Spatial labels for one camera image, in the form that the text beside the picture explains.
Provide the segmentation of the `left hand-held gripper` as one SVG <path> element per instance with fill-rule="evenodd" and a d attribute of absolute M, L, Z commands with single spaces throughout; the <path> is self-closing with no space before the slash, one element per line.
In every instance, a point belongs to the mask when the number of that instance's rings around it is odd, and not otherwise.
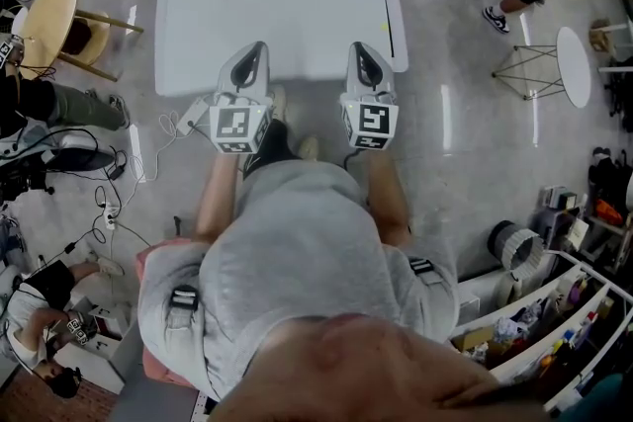
<path fill-rule="evenodd" d="M 224 154 L 255 154 L 272 122 L 269 48 L 253 42 L 221 68 L 210 106 L 210 139 Z"/>

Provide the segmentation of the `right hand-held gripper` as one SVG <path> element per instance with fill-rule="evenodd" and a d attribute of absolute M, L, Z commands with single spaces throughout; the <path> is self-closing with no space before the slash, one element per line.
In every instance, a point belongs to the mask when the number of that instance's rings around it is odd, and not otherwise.
<path fill-rule="evenodd" d="M 400 109 L 395 90 L 387 87 L 392 79 L 393 70 L 378 51 L 361 42 L 350 46 L 339 103 L 352 148 L 385 150 L 394 139 Z"/>

